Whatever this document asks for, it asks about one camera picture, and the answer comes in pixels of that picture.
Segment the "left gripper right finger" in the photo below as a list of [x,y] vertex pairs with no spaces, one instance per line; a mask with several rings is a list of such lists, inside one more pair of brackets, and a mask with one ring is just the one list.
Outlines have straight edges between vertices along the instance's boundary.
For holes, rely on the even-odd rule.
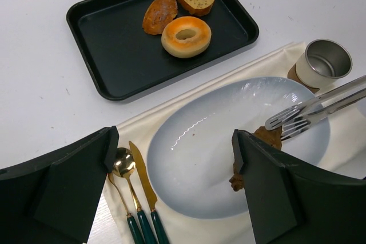
[[364,243],[365,180],[326,171],[245,130],[232,147],[256,243]]

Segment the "metal tongs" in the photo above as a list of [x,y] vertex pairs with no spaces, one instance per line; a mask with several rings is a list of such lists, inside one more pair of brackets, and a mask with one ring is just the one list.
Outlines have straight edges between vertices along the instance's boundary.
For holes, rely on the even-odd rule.
[[268,131],[282,128],[281,140],[285,141],[363,98],[365,98],[365,76],[277,113],[265,121],[265,128]]

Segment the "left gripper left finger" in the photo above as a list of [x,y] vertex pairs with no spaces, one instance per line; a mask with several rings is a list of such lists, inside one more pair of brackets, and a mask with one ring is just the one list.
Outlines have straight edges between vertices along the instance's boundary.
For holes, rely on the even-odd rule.
[[1,169],[1,243],[86,243],[118,139],[105,127]]

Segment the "brown croissant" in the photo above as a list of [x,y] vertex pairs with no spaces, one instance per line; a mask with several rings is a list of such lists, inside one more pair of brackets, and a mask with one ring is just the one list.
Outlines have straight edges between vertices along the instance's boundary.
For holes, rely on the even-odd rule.
[[[277,128],[274,130],[267,130],[264,126],[260,126],[253,135],[277,150],[282,149],[281,141],[282,128]],[[244,180],[241,174],[239,174],[237,169],[238,157],[234,156],[233,162],[233,175],[229,182],[233,191],[238,192],[244,188]]]

